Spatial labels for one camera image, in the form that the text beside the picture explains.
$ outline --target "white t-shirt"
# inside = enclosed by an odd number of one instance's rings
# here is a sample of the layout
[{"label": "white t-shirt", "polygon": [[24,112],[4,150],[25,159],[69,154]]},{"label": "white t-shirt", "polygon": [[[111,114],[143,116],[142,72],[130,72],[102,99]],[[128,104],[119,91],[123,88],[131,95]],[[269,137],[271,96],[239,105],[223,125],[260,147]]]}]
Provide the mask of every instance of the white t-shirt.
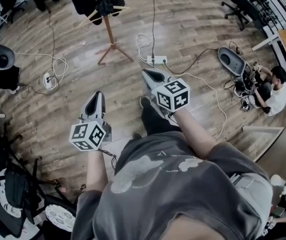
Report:
[{"label": "white t-shirt", "polygon": [[281,112],[286,105],[286,82],[277,91],[274,90],[274,85],[272,84],[271,97],[265,103],[270,107],[269,117]]}]

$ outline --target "gray t-shirt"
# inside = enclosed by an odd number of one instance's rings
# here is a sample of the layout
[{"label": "gray t-shirt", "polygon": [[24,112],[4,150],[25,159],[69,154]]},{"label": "gray t-shirt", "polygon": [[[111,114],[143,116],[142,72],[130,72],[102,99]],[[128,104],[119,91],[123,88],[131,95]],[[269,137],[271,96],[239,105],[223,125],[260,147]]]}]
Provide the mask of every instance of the gray t-shirt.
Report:
[{"label": "gray t-shirt", "polygon": [[72,240],[158,240],[178,214],[201,221],[227,240],[255,239],[259,216],[231,183],[234,174],[265,172],[229,143],[206,161],[180,132],[154,134],[125,147],[103,193],[78,202]]}]

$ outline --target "wooden coat stand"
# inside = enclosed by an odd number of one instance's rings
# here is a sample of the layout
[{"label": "wooden coat stand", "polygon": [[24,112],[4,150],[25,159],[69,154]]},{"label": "wooden coat stand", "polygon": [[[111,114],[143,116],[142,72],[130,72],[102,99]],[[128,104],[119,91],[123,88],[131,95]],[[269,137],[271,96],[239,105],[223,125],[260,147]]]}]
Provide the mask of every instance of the wooden coat stand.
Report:
[{"label": "wooden coat stand", "polygon": [[[129,9],[128,7],[124,7],[124,6],[114,6],[114,9],[119,9],[121,11],[118,11],[118,12],[114,12],[114,13],[111,13],[109,15],[114,15],[114,14],[118,14],[120,12],[123,12],[124,10],[127,10]],[[98,11],[94,10],[83,22],[81,22],[79,24],[79,27],[81,27],[82,25],[84,25],[86,22],[88,22],[87,20],[89,20],[92,16],[94,16],[96,13],[98,13]],[[103,19],[104,20],[104,23],[106,25],[106,29],[107,29],[107,33],[108,33],[108,37],[109,37],[109,40],[111,42],[109,48],[107,49],[107,51],[104,53],[104,55],[101,57],[101,59],[98,61],[98,65],[105,65],[105,63],[103,61],[103,59],[106,57],[106,55],[111,51],[111,50],[118,50],[120,51],[123,55],[125,55],[131,62],[134,62],[134,60],[126,53],[124,52],[122,49],[120,49],[116,43],[115,43],[115,40],[114,40],[114,37],[113,37],[113,33],[112,33],[112,29],[111,29],[111,25],[109,23],[109,18],[108,16],[104,16],[104,17],[100,17],[100,18],[96,18],[94,20],[90,20],[90,22],[95,22],[97,20],[100,20],[100,19]]]},{"label": "wooden coat stand", "polygon": [[106,55],[110,52],[110,50],[115,50],[115,49],[117,49],[118,51],[120,51],[120,52],[121,52],[123,55],[125,55],[131,62],[133,62],[134,60],[133,60],[127,53],[125,53],[122,49],[120,49],[120,48],[116,45],[115,40],[114,40],[114,37],[113,37],[111,25],[109,24],[108,16],[104,16],[103,19],[104,19],[104,22],[105,22],[105,25],[106,25],[107,33],[108,33],[109,40],[110,40],[111,44],[110,44],[109,48],[107,49],[107,51],[104,53],[104,55],[101,57],[101,59],[98,61],[98,65],[105,65],[105,63],[101,63],[102,60],[106,57]]}]

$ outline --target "electrical outlet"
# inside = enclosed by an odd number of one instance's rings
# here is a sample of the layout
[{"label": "electrical outlet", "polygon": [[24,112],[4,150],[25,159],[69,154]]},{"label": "electrical outlet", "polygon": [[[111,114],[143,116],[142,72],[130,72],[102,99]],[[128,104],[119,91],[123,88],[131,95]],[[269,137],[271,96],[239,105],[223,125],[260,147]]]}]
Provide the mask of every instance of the electrical outlet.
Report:
[{"label": "electrical outlet", "polygon": [[46,89],[51,90],[55,87],[55,78],[48,72],[44,75]]},{"label": "electrical outlet", "polygon": [[[147,63],[153,65],[152,56],[147,56]],[[161,65],[164,64],[164,60],[167,63],[167,56],[154,56],[154,64]]]}]

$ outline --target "white cable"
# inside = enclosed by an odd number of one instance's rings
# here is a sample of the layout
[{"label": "white cable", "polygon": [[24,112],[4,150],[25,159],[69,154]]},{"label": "white cable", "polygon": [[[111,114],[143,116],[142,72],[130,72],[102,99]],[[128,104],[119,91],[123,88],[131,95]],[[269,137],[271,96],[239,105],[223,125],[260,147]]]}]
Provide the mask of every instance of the white cable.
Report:
[{"label": "white cable", "polygon": [[218,105],[218,109],[219,110],[221,110],[222,111],[222,113],[224,114],[224,116],[225,116],[225,121],[224,121],[224,124],[223,124],[223,127],[222,127],[222,130],[221,130],[221,132],[219,133],[219,135],[215,138],[215,140],[217,140],[218,139],[218,137],[220,137],[220,135],[222,134],[222,132],[223,132],[223,130],[224,130],[224,126],[225,126],[225,124],[226,124],[226,121],[227,121],[227,115],[225,114],[225,112],[221,109],[221,107],[219,106],[219,102],[218,102],[218,96],[217,96],[217,90],[216,89],[214,89],[213,87],[211,87],[203,78],[201,78],[201,77],[197,77],[197,76],[194,76],[194,75],[192,75],[192,74],[190,74],[190,73],[187,73],[187,72],[185,72],[185,73],[183,73],[183,74],[178,74],[178,75],[172,75],[172,77],[180,77],[180,76],[183,76],[183,75],[190,75],[191,77],[193,77],[193,78],[196,78],[196,79],[201,79],[201,80],[203,80],[203,82],[208,86],[208,87],[210,87],[212,90],[214,90],[215,91],[215,93],[216,93],[216,100],[217,100],[217,105]]},{"label": "white cable", "polygon": [[[148,38],[149,43],[143,43],[143,44],[141,44],[140,46],[138,46],[138,44],[137,44],[137,38],[138,38],[139,36]],[[136,36],[136,39],[135,39],[135,43],[136,43],[136,47],[137,47],[137,49],[138,49],[138,57],[139,57],[139,59],[140,59],[142,62],[144,62],[144,63],[150,65],[150,66],[153,67],[154,69],[158,69],[158,68],[156,68],[155,66],[153,66],[152,64],[148,63],[146,58],[144,59],[144,58],[141,56],[141,48],[149,47],[149,46],[151,45],[151,43],[152,43],[151,38],[150,38],[149,36],[143,34],[143,33],[138,33],[137,36]]]},{"label": "white cable", "polygon": [[[45,77],[45,75],[43,76],[43,84],[44,84],[44,87],[45,87],[47,90],[49,90],[49,91],[55,89],[55,88],[62,82],[62,80],[63,80],[64,77],[65,77],[65,73],[66,73],[67,70],[68,70],[68,63],[67,63],[67,61],[66,61],[66,59],[65,59],[64,57],[57,58],[57,57],[53,57],[53,56],[50,55],[50,54],[41,54],[41,53],[30,54],[30,53],[16,52],[15,54],[19,54],[19,55],[33,55],[33,56],[50,56],[50,57],[52,57],[52,58],[54,59],[54,61],[53,61],[53,68],[51,68],[51,69],[49,69],[48,71],[46,71],[46,73],[49,73],[50,71],[53,71],[52,76],[54,76],[54,79],[55,79],[55,85],[54,85],[54,87],[52,87],[52,88],[47,88],[47,87],[46,87],[46,77]],[[57,74],[57,73],[56,73],[56,70],[55,70],[55,67],[54,67],[55,63],[56,63],[58,60],[60,60],[60,61],[62,61],[63,63],[65,63],[64,72],[63,72],[62,74]]]}]

